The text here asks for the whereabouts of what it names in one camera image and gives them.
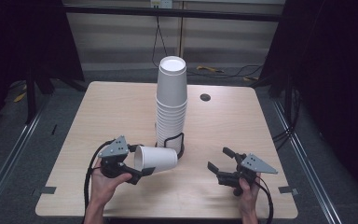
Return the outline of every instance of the stack of cups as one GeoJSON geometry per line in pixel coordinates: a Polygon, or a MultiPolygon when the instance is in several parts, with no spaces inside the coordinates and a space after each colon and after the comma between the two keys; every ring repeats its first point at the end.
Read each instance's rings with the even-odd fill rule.
{"type": "Polygon", "coordinates": [[[182,138],[164,142],[183,132],[187,107],[186,63],[183,59],[169,56],[161,60],[158,69],[157,85],[157,146],[173,148],[177,154],[183,153],[182,138]]]}

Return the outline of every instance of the gray carpet floor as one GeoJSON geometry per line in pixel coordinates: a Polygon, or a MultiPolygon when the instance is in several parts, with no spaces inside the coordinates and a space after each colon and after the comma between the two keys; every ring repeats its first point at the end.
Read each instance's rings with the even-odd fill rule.
{"type": "MultiPolygon", "coordinates": [[[[249,67],[243,69],[241,73],[248,74],[254,70],[249,67]]],[[[236,74],[239,69],[228,68],[225,71],[228,74],[236,74]]],[[[80,82],[84,86],[95,80],[156,83],[157,69],[87,72],[85,78],[86,82],[80,82]]],[[[34,212],[38,201],[36,192],[45,186],[84,96],[84,92],[73,90],[59,80],[53,82],[56,91],[51,96],[37,94],[38,103],[46,101],[47,105],[18,162],[14,164],[14,170],[0,195],[0,223],[81,223],[81,217],[39,217],[34,212]]],[[[245,87],[252,82],[245,81],[241,76],[232,78],[189,76],[188,83],[245,87]]],[[[21,86],[9,91],[6,106],[0,113],[0,169],[24,129],[27,113],[26,98],[13,103],[20,90],[21,86]]],[[[271,136],[275,136],[283,131],[283,126],[273,101],[269,98],[268,90],[269,87],[260,87],[256,88],[256,93],[271,136]]],[[[358,223],[358,184],[321,138],[305,105],[299,111],[296,133],[327,195],[337,209],[341,222],[358,223]]],[[[280,148],[279,156],[289,185],[298,191],[294,196],[298,217],[290,220],[274,219],[273,223],[329,223],[290,141],[280,148]]],[[[116,223],[240,223],[239,220],[113,220],[116,223]]]]}

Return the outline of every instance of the hand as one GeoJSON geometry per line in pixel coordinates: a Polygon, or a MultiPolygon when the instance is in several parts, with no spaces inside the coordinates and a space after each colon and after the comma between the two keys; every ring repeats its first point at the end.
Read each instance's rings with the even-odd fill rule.
{"type": "MultiPolygon", "coordinates": [[[[255,182],[260,184],[260,178],[256,178],[255,182]]],[[[257,201],[258,191],[260,187],[257,184],[249,186],[248,182],[244,178],[240,178],[240,185],[243,190],[243,194],[240,199],[240,212],[242,215],[242,223],[257,224],[257,215],[255,212],[255,203],[257,201]]]]}
{"type": "Polygon", "coordinates": [[[91,196],[86,209],[84,223],[103,223],[103,209],[112,199],[118,185],[132,178],[131,174],[122,174],[108,178],[101,173],[101,159],[98,159],[91,176],[91,196]]]}

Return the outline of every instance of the person's right hand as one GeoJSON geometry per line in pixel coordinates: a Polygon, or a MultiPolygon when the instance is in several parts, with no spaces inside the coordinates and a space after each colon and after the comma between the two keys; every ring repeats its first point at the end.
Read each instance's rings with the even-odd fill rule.
{"type": "MultiPolygon", "coordinates": [[[[260,184],[260,178],[256,178],[255,182],[260,184]]],[[[243,194],[240,198],[240,212],[242,216],[243,224],[257,224],[257,215],[255,212],[255,203],[257,201],[258,191],[260,187],[257,184],[249,186],[248,182],[244,178],[240,178],[240,185],[243,190],[243,194]]]]}

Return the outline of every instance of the wooden table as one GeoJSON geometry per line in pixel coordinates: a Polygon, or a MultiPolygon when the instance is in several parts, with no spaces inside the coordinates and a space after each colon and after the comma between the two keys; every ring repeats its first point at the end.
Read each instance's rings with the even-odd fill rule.
{"type": "MultiPolygon", "coordinates": [[[[78,109],[62,151],[48,179],[54,194],[42,194],[36,213],[43,217],[84,215],[85,173],[95,150],[105,141],[124,135],[129,144],[156,143],[157,84],[93,82],[78,109]]],[[[175,169],[143,177],[136,186],[122,184],[105,207],[106,217],[130,218],[240,218],[238,198],[230,187],[217,183],[208,161],[232,172],[236,163],[222,149],[254,153],[274,167],[277,175],[263,174],[274,202],[274,218],[295,218],[297,209],[273,145],[255,91],[244,87],[188,85],[185,154],[175,169]],[[203,93],[211,96],[204,102],[203,93]]],[[[133,154],[125,160],[133,167],[133,154]]],[[[259,217],[269,205],[260,190],[259,217]]]]}

